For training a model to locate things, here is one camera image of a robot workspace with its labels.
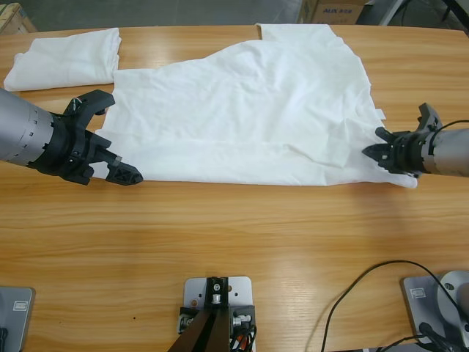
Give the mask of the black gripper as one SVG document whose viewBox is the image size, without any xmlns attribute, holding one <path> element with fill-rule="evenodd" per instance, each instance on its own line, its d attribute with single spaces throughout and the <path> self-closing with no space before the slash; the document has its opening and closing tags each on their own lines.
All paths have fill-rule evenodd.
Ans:
<svg viewBox="0 0 469 352">
<path fill-rule="evenodd" d="M 384 127 L 375 130 L 375 134 L 387 144 L 373 144 L 365 147 L 362 153 L 380 162 L 380 166 L 393 174 L 406 174 L 419 177 L 431 174 L 434 131 L 402 131 L 392 133 Z"/>
<path fill-rule="evenodd" d="M 53 117 L 51 140 L 44 153 L 35 161 L 35 169 L 63 180 L 87 184 L 94 174 L 93 163 L 107 164 L 106 181 L 121 186 L 132 186 L 144 180 L 134 166 L 124 164 L 109 151 L 111 142 L 86 129 L 92 113 L 75 112 L 70 116 Z"/>
</svg>

